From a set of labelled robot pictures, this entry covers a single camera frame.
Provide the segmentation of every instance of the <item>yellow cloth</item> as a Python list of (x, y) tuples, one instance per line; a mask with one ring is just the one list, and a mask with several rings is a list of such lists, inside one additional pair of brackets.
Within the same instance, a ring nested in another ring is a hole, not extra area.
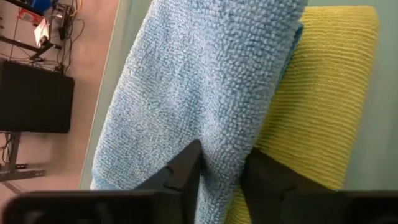
[[(307, 7), (304, 33), (271, 102), (256, 147), (340, 189), (361, 117), (379, 29), (369, 6)], [(236, 191), (227, 224), (250, 223)]]

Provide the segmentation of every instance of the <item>blue towel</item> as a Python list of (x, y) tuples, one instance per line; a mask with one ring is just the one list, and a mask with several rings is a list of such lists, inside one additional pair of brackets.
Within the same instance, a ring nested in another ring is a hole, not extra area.
[(196, 223), (222, 223), (307, 0), (154, 0), (126, 60), (92, 189), (130, 190), (194, 139)]

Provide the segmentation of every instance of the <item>floor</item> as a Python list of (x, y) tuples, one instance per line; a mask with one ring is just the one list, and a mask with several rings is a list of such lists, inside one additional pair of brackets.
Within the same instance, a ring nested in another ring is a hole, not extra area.
[[(78, 188), (117, 8), (118, 1), (83, 2), (78, 18), (84, 20), (85, 28), (73, 44), (72, 65), (68, 70), (68, 75), (76, 81), (71, 130), (69, 134), (22, 134), (18, 162), (44, 162), (49, 173), (46, 177), (12, 181), (20, 191)], [(0, 0), (0, 14), (4, 18), (0, 21), (4, 26), (1, 35), (13, 37), (17, 11), (17, 7)], [(81, 22), (76, 21), (72, 37), (78, 35), (81, 27)], [(33, 44), (33, 29), (31, 24), (20, 20), (16, 39)], [(43, 58), (55, 60), (57, 52), (50, 49)], [(0, 43), (0, 53), (10, 55), (11, 46)], [(26, 54), (14, 47), (12, 57), (24, 58)], [(13, 195), (0, 184), (0, 208)]]

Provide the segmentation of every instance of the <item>desk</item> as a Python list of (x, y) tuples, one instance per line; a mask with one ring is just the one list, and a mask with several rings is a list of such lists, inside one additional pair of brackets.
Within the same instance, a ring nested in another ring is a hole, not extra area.
[[(14, 4), (18, 7), (21, 7), (23, 9), (29, 10), (30, 12), (36, 13), (40, 16), (43, 16), (43, 12), (40, 12), (36, 9), (34, 9), (33, 7), (31, 7), (30, 5), (23, 3), (19, 0), (3, 0), (6, 2), (9, 2), (11, 4)], [(48, 49), (50, 49), (51, 47), (53, 47), (54, 45), (51, 43), (50, 39), (51, 39), (51, 30), (52, 30), (52, 13), (51, 13), (51, 18), (49, 20), (49, 39), (47, 41), (45, 41), (41, 47), (34, 47), (31, 46), (29, 44), (25, 44), (19, 41), (16, 41), (14, 39), (10, 39), (7, 38), (3, 35), (0, 35), (0, 41), (5, 42), (7, 44), (11, 44), (11, 45), (15, 45), (17, 47), (22, 47), (23, 49), (27, 49), (27, 50), (31, 50), (33, 52), (35, 52), (35, 54), (33, 54), (32, 56), (30, 56), (30, 60), (34, 60), (36, 58), (38, 58), (39, 56), (41, 56), (44, 52), (46, 52)]]

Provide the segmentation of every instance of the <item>metal desk leg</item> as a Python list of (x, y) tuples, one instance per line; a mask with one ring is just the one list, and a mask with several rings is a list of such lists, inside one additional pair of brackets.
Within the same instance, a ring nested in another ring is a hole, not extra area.
[(1, 182), (5, 187), (7, 187), (12, 193), (14, 194), (22, 194), (24, 193), (24, 190), (20, 189), (19, 187), (15, 186), (14, 184), (4, 181)]
[(21, 133), (11, 133), (11, 153), (9, 158), (8, 172), (13, 173), (16, 170), (19, 141), (21, 140)]
[(22, 179), (30, 179), (35, 177), (44, 177), (45, 170), (29, 170), (22, 172), (14, 172), (8, 174), (0, 174), (0, 182), (9, 181), (9, 180), (22, 180)]
[(50, 49), (52, 46), (54, 46), (52, 43), (50, 43), (50, 41), (48, 40), (48, 43), (46, 43), (45, 45), (43, 45), (41, 48), (39, 48), (38, 50), (36, 50), (36, 53), (33, 54), (32, 56), (30, 56), (30, 60), (34, 60), (37, 57), (39, 57), (40, 55), (42, 55), (44, 52), (46, 52), (48, 49)]
[(22, 42), (19, 42), (19, 41), (16, 41), (16, 40), (13, 40), (13, 39), (7, 38), (5, 36), (1, 36), (1, 35), (0, 35), (0, 41), (7, 43), (7, 44), (15, 45), (17, 47), (22, 47), (24, 49), (27, 49), (27, 50), (30, 50), (33, 52), (37, 52), (38, 50), (40, 50), (37, 47), (31, 46), (29, 44), (25, 44), (25, 43), (22, 43)]

